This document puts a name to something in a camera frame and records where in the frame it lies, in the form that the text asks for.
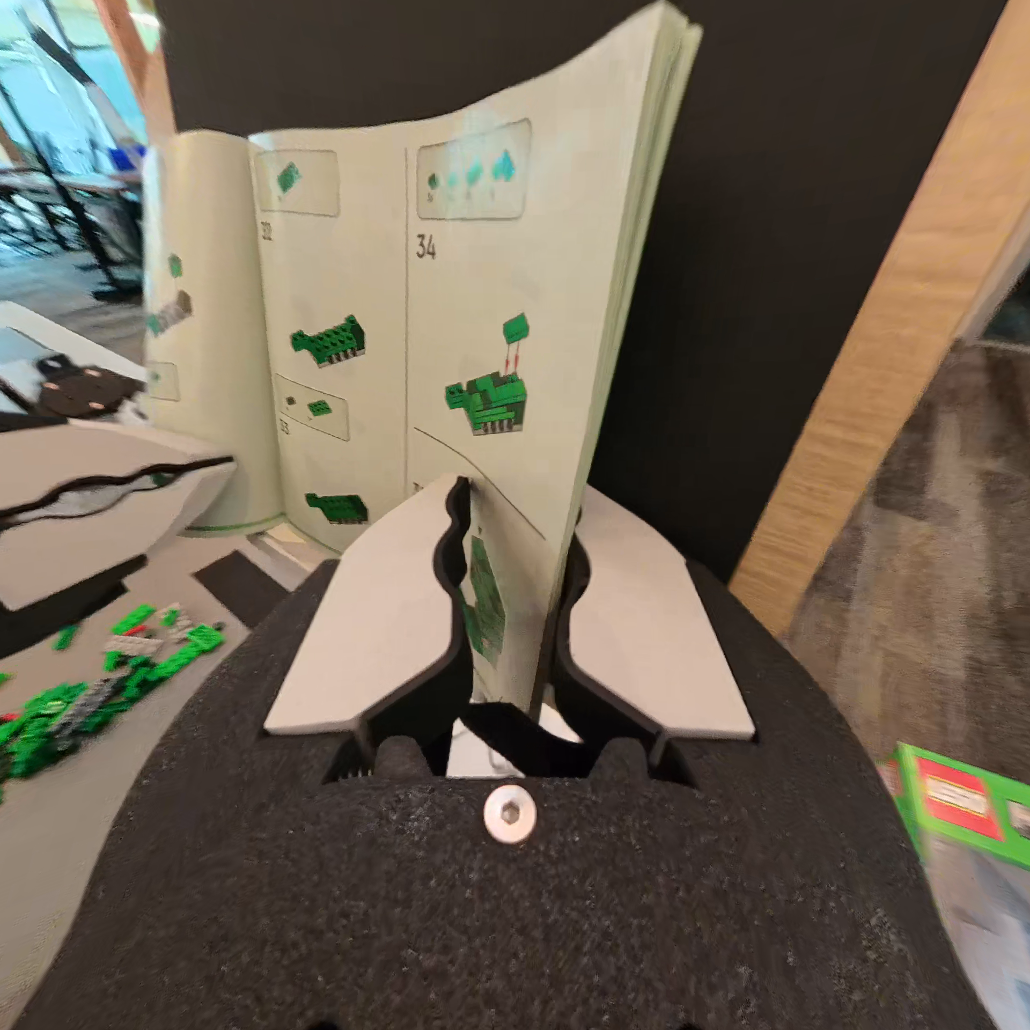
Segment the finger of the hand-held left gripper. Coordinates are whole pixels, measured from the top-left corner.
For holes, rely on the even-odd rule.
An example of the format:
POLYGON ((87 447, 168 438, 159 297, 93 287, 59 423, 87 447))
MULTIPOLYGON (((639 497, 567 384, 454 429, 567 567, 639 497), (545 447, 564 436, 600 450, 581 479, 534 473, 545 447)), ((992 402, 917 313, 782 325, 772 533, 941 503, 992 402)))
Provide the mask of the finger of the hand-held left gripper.
POLYGON ((209 474, 217 494, 235 468, 213 445, 142 425, 69 419, 24 428, 7 417, 1 517, 4 522, 83 518, 130 496, 174 487, 191 494, 209 474))
POLYGON ((119 597, 124 579, 203 513, 232 474, 232 466, 151 466, 85 477, 3 511, 1 654, 119 597))

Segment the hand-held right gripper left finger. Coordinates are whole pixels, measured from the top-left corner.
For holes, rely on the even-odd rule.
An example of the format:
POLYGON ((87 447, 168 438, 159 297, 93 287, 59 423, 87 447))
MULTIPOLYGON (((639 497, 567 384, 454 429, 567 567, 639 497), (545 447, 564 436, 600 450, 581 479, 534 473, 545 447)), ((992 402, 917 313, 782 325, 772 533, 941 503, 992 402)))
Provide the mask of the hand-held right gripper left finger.
POLYGON ((309 735, 370 724, 444 659, 462 631, 442 547, 462 540, 470 482, 446 473, 397 506, 341 556, 282 684, 264 717, 269 735, 309 735))

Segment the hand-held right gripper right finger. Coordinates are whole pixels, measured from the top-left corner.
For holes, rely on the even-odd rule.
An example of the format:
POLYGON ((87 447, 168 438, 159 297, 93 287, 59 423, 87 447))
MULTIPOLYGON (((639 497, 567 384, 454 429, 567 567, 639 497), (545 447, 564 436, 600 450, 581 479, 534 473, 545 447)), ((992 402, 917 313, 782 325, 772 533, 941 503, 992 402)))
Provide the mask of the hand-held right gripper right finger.
POLYGON ((752 740, 755 725, 685 557, 585 488, 551 682, 583 740, 752 740))

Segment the pale green instruction booklet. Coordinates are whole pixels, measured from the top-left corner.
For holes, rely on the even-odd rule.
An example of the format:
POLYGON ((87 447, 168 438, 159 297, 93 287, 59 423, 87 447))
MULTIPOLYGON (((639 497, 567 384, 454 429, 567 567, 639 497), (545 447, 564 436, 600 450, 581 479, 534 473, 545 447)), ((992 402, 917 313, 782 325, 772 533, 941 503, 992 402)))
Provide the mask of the pale green instruction booklet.
POLYGON ((185 533, 346 553, 469 479, 474 695, 528 709, 701 39, 652 2, 434 119, 150 148, 146 409, 236 461, 185 533))

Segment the black pad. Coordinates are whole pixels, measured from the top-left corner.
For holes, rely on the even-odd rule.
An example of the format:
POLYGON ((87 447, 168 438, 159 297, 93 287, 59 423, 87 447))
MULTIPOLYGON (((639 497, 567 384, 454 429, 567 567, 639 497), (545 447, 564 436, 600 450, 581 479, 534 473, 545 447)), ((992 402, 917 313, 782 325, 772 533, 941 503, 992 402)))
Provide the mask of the black pad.
POLYGON ((290 594, 288 587, 239 550, 200 568, 192 578, 249 631, 290 594))

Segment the pile of green toy bricks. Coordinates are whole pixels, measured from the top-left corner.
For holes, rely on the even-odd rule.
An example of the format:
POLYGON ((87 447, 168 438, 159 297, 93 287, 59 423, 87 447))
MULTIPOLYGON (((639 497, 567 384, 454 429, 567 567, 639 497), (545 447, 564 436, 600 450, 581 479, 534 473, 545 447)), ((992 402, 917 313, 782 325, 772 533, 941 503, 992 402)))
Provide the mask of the pile of green toy bricks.
POLYGON ((101 675, 58 684, 2 714, 1 785, 30 779, 76 753, 158 688, 221 649, 224 620, 199 622, 175 602, 144 604, 110 627, 101 675))

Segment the black-legged table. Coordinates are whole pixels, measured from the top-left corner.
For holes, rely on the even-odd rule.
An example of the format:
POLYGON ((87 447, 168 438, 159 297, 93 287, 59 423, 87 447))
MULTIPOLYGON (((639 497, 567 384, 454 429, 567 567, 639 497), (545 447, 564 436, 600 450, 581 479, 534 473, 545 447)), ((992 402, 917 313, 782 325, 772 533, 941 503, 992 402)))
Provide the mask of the black-legged table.
POLYGON ((85 254, 79 268, 97 272, 93 297, 109 304, 143 302, 143 239, 135 187, 110 176, 75 176, 29 167, 2 169, 2 211, 62 251, 85 254))

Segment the green toy brick box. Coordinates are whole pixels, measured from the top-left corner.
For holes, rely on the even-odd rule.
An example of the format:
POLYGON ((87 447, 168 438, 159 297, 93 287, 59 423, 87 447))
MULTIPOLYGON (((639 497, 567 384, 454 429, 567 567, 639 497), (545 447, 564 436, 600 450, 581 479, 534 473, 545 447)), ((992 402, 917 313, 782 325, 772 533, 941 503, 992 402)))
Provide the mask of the green toy brick box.
POLYGON ((1029 1027, 1029 787, 907 744, 878 763, 964 972, 997 1028, 1029 1027))

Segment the black partition panel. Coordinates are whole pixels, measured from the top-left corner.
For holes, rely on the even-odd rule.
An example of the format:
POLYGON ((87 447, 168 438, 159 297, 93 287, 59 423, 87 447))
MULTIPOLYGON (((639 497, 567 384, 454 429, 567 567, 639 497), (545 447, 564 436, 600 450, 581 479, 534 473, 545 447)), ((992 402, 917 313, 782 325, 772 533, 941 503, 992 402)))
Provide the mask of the black partition panel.
MULTIPOLYGON (((180 130, 417 121, 643 2, 157 2, 180 130)), ((589 481, 728 583, 1005 7, 688 1, 702 26, 589 481)))

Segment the black bracket on white panel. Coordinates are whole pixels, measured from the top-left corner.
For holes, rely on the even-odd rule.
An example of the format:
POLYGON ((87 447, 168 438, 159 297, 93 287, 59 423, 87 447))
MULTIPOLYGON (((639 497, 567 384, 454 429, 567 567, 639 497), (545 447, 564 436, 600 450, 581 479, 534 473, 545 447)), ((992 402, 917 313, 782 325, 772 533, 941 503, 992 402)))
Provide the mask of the black bracket on white panel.
POLYGON ((1 431, 70 419, 149 426, 145 370, 15 302, 1 303, 1 431))

